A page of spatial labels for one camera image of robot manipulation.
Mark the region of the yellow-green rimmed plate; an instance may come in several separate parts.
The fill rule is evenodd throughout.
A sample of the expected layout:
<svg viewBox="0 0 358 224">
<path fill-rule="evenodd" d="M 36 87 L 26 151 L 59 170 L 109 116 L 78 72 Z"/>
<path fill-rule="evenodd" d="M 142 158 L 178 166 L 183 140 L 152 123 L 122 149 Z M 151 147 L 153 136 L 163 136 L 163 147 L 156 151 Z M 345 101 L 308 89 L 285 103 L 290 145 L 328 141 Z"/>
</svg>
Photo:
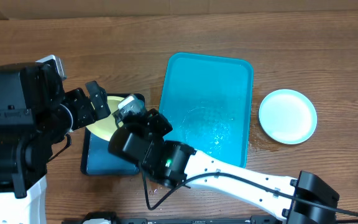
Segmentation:
<svg viewBox="0 0 358 224">
<path fill-rule="evenodd" d="M 95 136 L 105 141 L 110 141 L 112 135 L 117 130 L 116 122 L 112 114 L 118 110 L 118 104 L 123 99 L 124 98 L 120 96 L 108 96 L 108 106 L 111 114 L 107 118 L 88 125 L 86 128 Z"/>
</svg>

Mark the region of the light blue rimmed plate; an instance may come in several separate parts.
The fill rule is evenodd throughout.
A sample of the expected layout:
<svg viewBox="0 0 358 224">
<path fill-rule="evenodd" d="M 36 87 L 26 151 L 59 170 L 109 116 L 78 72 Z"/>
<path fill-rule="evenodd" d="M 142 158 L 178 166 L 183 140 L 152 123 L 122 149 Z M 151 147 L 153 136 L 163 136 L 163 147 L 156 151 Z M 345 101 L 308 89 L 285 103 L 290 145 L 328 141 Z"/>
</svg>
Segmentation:
<svg viewBox="0 0 358 224">
<path fill-rule="evenodd" d="M 270 138 L 288 145 L 307 141 L 318 123 L 312 102 L 302 93 L 290 89 L 269 93 L 260 104 L 258 117 Z"/>
</svg>

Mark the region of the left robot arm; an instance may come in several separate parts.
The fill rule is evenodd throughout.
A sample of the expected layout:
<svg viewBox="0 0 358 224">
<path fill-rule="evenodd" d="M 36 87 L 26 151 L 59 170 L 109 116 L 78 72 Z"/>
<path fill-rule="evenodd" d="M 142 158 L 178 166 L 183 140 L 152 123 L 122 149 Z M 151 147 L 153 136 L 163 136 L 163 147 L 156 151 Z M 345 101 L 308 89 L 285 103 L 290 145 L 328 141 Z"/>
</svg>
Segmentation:
<svg viewBox="0 0 358 224">
<path fill-rule="evenodd" d="M 0 66 L 0 223 L 45 223 L 53 145 L 109 115 L 102 87 L 65 91 L 52 61 Z"/>
</svg>

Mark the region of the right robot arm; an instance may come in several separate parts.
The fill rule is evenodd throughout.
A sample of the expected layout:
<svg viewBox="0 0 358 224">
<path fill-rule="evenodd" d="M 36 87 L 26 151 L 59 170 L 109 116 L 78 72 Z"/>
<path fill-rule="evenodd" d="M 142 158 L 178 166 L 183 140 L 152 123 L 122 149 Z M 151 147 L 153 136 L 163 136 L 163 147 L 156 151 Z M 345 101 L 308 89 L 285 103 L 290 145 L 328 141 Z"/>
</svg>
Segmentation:
<svg viewBox="0 0 358 224">
<path fill-rule="evenodd" d="M 337 223 L 339 194 L 317 175 L 298 178 L 236 167 L 178 141 L 157 110 L 121 108 L 114 112 L 117 131 L 109 152 L 136 165 L 144 179 L 176 191 L 187 186 L 229 195 L 256 206 L 282 223 Z"/>
</svg>

